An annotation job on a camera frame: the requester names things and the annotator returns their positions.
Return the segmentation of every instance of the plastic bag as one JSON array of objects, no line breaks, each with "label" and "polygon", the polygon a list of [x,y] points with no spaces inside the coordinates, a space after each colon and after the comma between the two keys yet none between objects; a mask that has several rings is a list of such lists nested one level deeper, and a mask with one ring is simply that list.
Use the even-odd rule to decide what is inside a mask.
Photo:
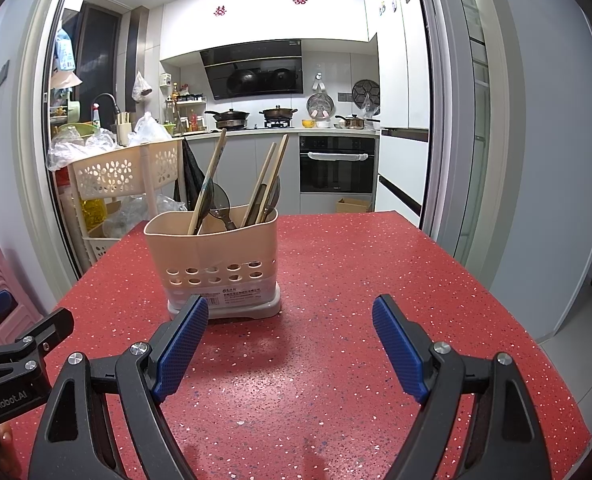
[{"label": "plastic bag", "polygon": [[71,46],[71,40],[63,29],[58,29],[56,33],[56,67],[63,72],[72,72],[76,70],[74,61],[74,49]]},{"label": "plastic bag", "polygon": [[369,95],[369,92],[367,92],[367,94],[365,95],[365,102],[362,104],[361,107],[362,117],[364,119],[369,120],[372,119],[374,115],[378,115],[379,112],[380,107],[372,103],[371,96]]},{"label": "plastic bag", "polygon": [[47,169],[60,170],[75,160],[112,152],[117,148],[118,144],[108,130],[96,130],[85,140],[74,126],[67,126],[50,142],[50,148],[47,150]]},{"label": "plastic bag", "polygon": [[151,116],[150,112],[145,112],[136,123],[134,131],[128,135],[129,142],[127,147],[138,146],[146,142],[162,142],[163,140],[171,140],[167,130],[162,124],[156,122]]},{"label": "plastic bag", "polygon": [[[168,196],[156,195],[158,213],[168,211],[187,211],[182,202],[176,202]],[[106,238],[122,238],[139,222],[148,219],[147,199],[145,195],[136,195],[122,201],[121,208],[103,222],[103,234]]]},{"label": "plastic bag", "polygon": [[140,103],[145,100],[145,97],[151,94],[152,88],[145,78],[140,75],[140,72],[136,74],[136,80],[134,81],[134,88],[132,89],[132,99],[135,102]]}]

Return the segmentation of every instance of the gas stove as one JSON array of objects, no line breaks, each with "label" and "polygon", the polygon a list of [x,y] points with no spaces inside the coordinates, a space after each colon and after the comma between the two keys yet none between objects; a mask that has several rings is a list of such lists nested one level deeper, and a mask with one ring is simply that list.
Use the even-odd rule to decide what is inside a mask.
[{"label": "gas stove", "polygon": [[269,119],[265,121],[265,128],[290,128],[291,119]]}]

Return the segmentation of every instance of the built-in oven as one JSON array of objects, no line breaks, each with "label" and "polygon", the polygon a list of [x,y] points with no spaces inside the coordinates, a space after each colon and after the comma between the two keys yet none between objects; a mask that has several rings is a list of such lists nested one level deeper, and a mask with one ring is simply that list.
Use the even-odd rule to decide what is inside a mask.
[{"label": "built-in oven", "polygon": [[376,139],[300,137],[300,191],[303,193],[373,192]]}]

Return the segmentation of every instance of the utensil holder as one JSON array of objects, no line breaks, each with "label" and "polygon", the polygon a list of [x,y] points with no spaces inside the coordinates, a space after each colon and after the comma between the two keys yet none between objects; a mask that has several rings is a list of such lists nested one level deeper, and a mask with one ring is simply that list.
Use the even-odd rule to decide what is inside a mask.
[{"label": "utensil holder", "polygon": [[[240,225],[247,206],[230,209]],[[268,221],[227,231],[208,215],[197,235],[188,235],[193,211],[158,215],[145,226],[149,251],[165,289],[173,317],[192,294],[209,303],[209,318],[261,319],[281,309],[276,282],[278,213]]]}]

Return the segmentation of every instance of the kitchen countertop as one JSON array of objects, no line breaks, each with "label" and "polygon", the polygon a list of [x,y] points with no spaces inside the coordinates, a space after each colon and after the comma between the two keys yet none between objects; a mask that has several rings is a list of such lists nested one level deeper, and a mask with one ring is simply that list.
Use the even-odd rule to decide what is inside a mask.
[{"label": "kitchen countertop", "polygon": [[[119,354],[169,319],[143,227],[58,303],[76,324],[47,356],[52,380],[71,352]],[[581,457],[589,432],[547,357],[460,264],[401,216],[285,216],[278,230],[281,314],[210,324],[178,392],[162,405],[199,479],[384,476],[418,405],[400,388],[372,326],[371,304],[382,293],[461,354],[508,351],[534,399],[554,480]],[[144,478],[118,398],[109,399],[125,468],[131,478]],[[471,402],[463,397],[462,410]],[[41,412],[14,421],[25,471]],[[467,420],[461,411],[439,479],[454,473]]]},{"label": "kitchen countertop", "polygon": [[[227,131],[228,137],[262,134],[308,134],[315,136],[349,136],[349,137],[380,137],[380,130],[350,130],[348,128],[255,128],[252,130]],[[220,134],[188,134],[182,135],[188,140],[194,139],[215,139]]]}]

